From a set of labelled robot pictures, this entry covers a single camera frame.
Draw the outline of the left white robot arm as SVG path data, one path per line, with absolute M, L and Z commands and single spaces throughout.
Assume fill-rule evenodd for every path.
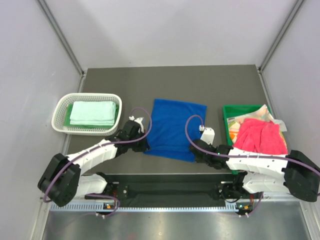
M 74 198 L 109 198 L 114 191 L 104 173 L 87 175 L 87 171 L 115 159 L 128 150 L 144 152 L 147 138 L 143 118 L 131 116 L 124 127 L 99 143 L 70 155 L 54 155 L 38 182 L 44 202 L 63 207 Z

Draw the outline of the blue towel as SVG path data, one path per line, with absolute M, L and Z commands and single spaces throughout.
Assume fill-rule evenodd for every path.
M 191 140 L 199 139 L 199 126 L 204 124 L 207 106 L 198 103 L 168 99 L 155 99 L 151 113 L 152 128 L 146 137 L 149 149 L 146 155 L 194 162 L 195 155 L 189 151 L 190 142 L 185 133 L 189 117 L 198 115 L 188 123 Z

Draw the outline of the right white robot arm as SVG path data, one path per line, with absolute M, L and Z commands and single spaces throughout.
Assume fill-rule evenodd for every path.
M 201 139 L 191 141 L 189 150 L 198 163 L 235 172 L 232 180 L 217 186 L 218 195 L 224 199 L 247 198 L 262 192 L 289 194 L 311 203 L 319 197 L 320 168 L 300 151 L 268 155 L 229 145 L 213 147 Z

